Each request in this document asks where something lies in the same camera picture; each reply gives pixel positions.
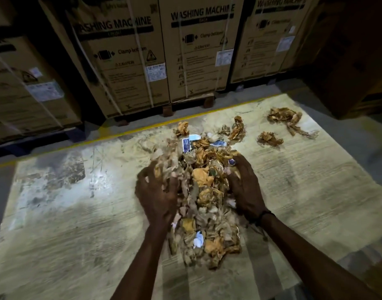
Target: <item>white shipping label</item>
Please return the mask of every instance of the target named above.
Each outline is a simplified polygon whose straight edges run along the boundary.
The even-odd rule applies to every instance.
[[[148,82],[166,79],[166,63],[146,66],[145,71],[147,73]]]
[[[290,37],[281,38],[280,42],[278,43],[276,52],[289,50],[294,39],[294,35]]]
[[[231,64],[231,59],[233,58],[233,52],[234,52],[234,49],[218,51],[217,55],[216,55],[216,65],[215,66],[222,66],[222,65]]]
[[[55,100],[64,97],[63,90],[55,80],[46,83],[27,85],[26,88],[38,102]]]
[[[29,69],[30,73],[35,77],[39,78],[42,77],[42,72],[38,69],[38,67],[33,67]]]

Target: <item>black wristband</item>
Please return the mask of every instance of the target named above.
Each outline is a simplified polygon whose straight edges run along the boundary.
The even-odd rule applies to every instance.
[[[273,215],[274,217],[276,216],[271,211],[264,210],[263,212],[260,213],[260,215],[257,218],[251,219],[251,221],[249,221],[249,223],[255,224],[256,226],[261,226],[262,218],[266,214]]]

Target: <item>forearm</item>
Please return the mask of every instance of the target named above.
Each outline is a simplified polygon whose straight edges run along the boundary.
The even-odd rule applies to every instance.
[[[381,299],[276,217],[265,215],[261,223],[315,299]]]
[[[166,238],[164,225],[149,226],[144,241],[111,300],[146,300],[152,297],[160,253]]]

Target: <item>yellow floor line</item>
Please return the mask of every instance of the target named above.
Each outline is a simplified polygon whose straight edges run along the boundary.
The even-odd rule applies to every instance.
[[[259,98],[259,99],[255,99],[255,100],[251,100],[251,101],[247,101],[247,102],[242,102],[242,103],[234,104],[234,105],[231,105],[231,106],[226,106],[226,107],[218,108],[218,109],[215,109],[215,110],[204,111],[203,113],[198,113],[198,114],[194,114],[194,115],[188,115],[186,117],[182,117],[182,118],[178,118],[178,119],[173,119],[173,120],[168,120],[168,121],[165,121],[165,122],[160,122],[160,123],[152,124],[152,125],[145,126],[145,127],[136,128],[134,130],[124,131],[124,132],[119,133],[119,134],[109,134],[108,131],[106,131],[107,130],[106,127],[100,127],[98,129],[98,131],[100,131],[102,129],[103,132],[100,133],[100,137],[98,139],[89,140],[89,141],[83,141],[83,142],[80,142],[80,143],[74,143],[73,145],[70,145],[70,146],[67,146],[67,147],[63,147],[63,148],[58,148],[58,149],[52,150],[52,151],[46,151],[46,152],[43,152],[43,153],[31,154],[29,156],[18,157],[16,159],[12,160],[12,161],[7,161],[7,162],[4,162],[4,163],[1,163],[0,164],[0,168],[2,168],[4,166],[14,165],[16,162],[24,161],[24,160],[27,160],[27,159],[30,159],[30,158],[36,158],[38,156],[45,155],[45,154],[50,154],[50,153],[53,153],[53,152],[56,152],[56,151],[62,151],[62,150],[67,150],[67,149],[71,149],[71,148],[75,148],[75,147],[79,147],[79,146],[84,146],[84,145],[88,145],[88,144],[95,143],[95,142],[98,142],[98,141],[110,140],[110,139],[113,139],[113,138],[116,138],[116,137],[132,134],[132,133],[135,133],[135,132],[138,132],[138,131],[148,130],[150,128],[155,128],[155,127],[159,127],[159,126],[163,126],[163,125],[168,125],[168,124],[176,123],[176,122],[179,122],[179,121],[182,121],[182,120],[189,120],[189,119],[192,119],[192,118],[196,118],[196,117],[199,117],[199,116],[202,116],[202,115],[206,115],[206,114],[210,114],[210,113],[213,113],[213,112],[216,112],[216,111],[220,111],[220,110],[226,110],[226,109],[233,108],[233,107],[236,107],[236,106],[239,106],[239,105],[244,105],[244,104],[248,104],[248,103],[262,101],[262,100],[265,100],[265,99],[268,99],[268,98],[276,97],[278,95],[282,95],[282,94],[294,94],[294,93],[303,91],[303,90],[305,90],[307,88],[308,87],[300,87],[300,88],[297,88],[297,89],[294,89],[294,90],[287,91],[285,93],[269,95],[267,97],[263,97],[263,98]]]

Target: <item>warning triangle symbol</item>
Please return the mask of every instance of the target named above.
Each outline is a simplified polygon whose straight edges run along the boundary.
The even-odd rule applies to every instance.
[[[29,74],[28,72],[22,70],[21,71],[21,77],[23,78],[24,83],[30,83],[30,82],[37,82],[38,79],[35,78],[33,75]]]
[[[223,42],[224,42],[224,35],[222,36],[221,40],[220,40],[220,45],[223,45]]]
[[[156,57],[153,54],[152,50],[149,50],[147,55],[147,61],[155,61],[155,60],[156,60]]]

